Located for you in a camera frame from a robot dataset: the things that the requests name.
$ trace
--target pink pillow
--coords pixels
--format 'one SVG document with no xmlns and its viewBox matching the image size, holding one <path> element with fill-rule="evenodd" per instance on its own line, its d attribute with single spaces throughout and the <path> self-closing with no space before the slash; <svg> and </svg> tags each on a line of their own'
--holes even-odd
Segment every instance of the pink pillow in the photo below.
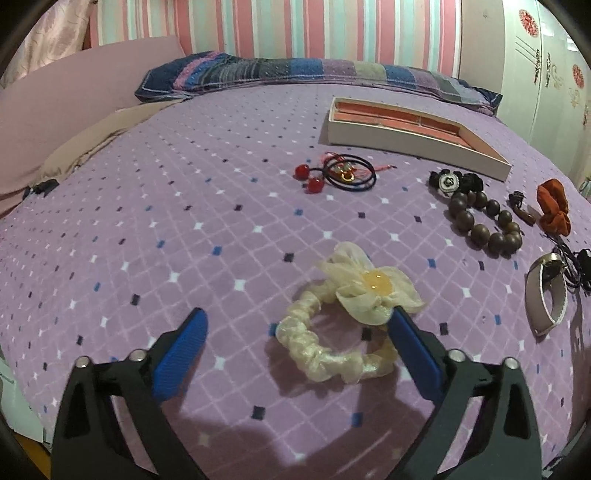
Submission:
<svg viewBox="0 0 591 480">
<path fill-rule="evenodd" d="M 0 90 L 0 218 L 56 148 L 138 105 L 146 72 L 184 56 L 177 37 L 129 40 L 74 53 Z"/>
</svg>

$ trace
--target striped wallpaper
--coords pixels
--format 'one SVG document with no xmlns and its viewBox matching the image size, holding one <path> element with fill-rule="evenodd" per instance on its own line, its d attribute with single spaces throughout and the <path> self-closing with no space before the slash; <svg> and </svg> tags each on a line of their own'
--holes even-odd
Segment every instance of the striped wallpaper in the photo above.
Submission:
<svg viewBox="0 0 591 480">
<path fill-rule="evenodd" d="M 177 35 L 186 53 L 376 61 L 457 76 L 460 0 L 99 0 L 93 46 Z"/>
</svg>

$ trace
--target brown wooden bead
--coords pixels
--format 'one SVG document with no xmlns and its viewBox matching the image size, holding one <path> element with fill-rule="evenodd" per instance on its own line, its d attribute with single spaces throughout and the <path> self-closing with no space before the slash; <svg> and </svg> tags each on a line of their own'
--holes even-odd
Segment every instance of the brown wooden bead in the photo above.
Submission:
<svg viewBox="0 0 591 480">
<path fill-rule="evenodd" d="M 474 216 L 467 210 L 462 210 L 456 215 L 456 226 L 462 233 L 469 232 L 474 227 Z"/>
<path fill-rule="evenodd" d="M 505 235 L 505 253 L 512 255 L 519 250 L 519 239 L 512 233 Z"/>
<path fill-rule="evenodd" d="M 503 210 L 499 213 L 499 218 L 496 220 L 501 228 L 505 228 L 513 221 L 513 215 L 509 210 Z"/>
<path fill-rule="evenodd" d="M 521 234 L 519 232 L 511 232 L 508 235 L 513 235 L 517 239 L 519 243 L 517 250 L 519 250 L 523 246 L 523 237 L 521 236 Z"/>
<path fill-rule="evenodd" d="M 462 199 L 462 200 L 464 200 L 464 202 L 467 202 L 468 201 L 468 195 L 466 195 L 463 192 L 460 192 L 459 190 L 456 190 L 455 192 L 453 192 L 452 200 L 453 199 Z"/>
<path fill-rule="evenodd" d="M 491 233 L 489 232 L 488 228 L 486 228 L 486 226 L 482 225 L 481 223 L 475 225 L 470 232 L 470 238 L 478 247 L 484 247 L 488 243 L 490 237 Z"/>
<path fill-rule="evenodd" d="M 466 201 L 462 198 L 454 198 L 451 199 L 447 209 L 449 210 L 449 214 L 455 218 L 458 213 L 466 210 L 467 204 Z"/>
<path fill-rule="evenodd" d="M 486 193 L 476 192 L 476 200 L 474 201 L 474 206 L 476 208 L 484 208 L 487 203 L 488 198 L 486 197 Z"/>
<path fill-rule="evenodd" d="M 488 241 L 488 251 L 491 254 L 498 255 L 505 250 L 505 236 L 500 232 L 491 235 Z"/>
<path fill-rule="evenodd" d="M 489 200 L 486 204 L 486 214 L 489 217 L 496 217 L 501 211 L 501 204 L 496 200 Z"/>
<path fill-rule="evenodd" d="M 518 223 L 509 222 L 505 227 L 505 233 L 513 233 L 513 232 L 521 232 L 521 228 L 519 227 Z"/>
<path fill-rule="evenodd" d="M 467 196 L 468 196 L 468 200 L 467 200 L 468 206 L 471 207 L 471 206 L 474 205 L 474 202 L 476 201 L 476 193 L 474 193 L 474 192 L 468 192 L 468 195 Z"/>
</svg>

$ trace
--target yellow bead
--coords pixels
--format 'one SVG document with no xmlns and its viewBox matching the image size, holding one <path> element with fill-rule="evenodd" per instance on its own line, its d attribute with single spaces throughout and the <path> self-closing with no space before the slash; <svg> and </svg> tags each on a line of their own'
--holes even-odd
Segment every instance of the yellow bead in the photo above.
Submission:
<svg viewBox="0 0 591 480">
<path fill-rule="evenodd" d="M 371 289 L 376 295 L 386 297 L 392 293 L 392 282 L 381 270 L 370 270 L 361 276 L 367 288 Z"/>
</svg>

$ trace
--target cream scrunchie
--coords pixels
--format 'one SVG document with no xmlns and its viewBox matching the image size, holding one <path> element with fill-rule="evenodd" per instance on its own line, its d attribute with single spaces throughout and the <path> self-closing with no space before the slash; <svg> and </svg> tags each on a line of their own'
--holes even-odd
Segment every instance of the cream scrunchie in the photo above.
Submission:
<svg viewBox="0 0 591 480">
<path fill-rule="evenodd" d="M 350 242 L 338 244 L 335 253 L 319 268 L 329 279 L 309 287 L 287 309 L 287 316 L 277 326 L 277 340 L 289 350 L 298 368 L 315 382 L 341 375 L 350 384 L 392 372 L 398 352 L 388 337 L 374 353 L 337 355 L 320 346 L 318 336 L 309 330 L 310 320 L 318 314 L 322 303 L 337 299 L 353 318 L 365 325 L 386 324 L 396 305 L 417 312 L 424 302 L 410 279 L 397 268 L 376 269 L 363 250 Z"/>
</svg>

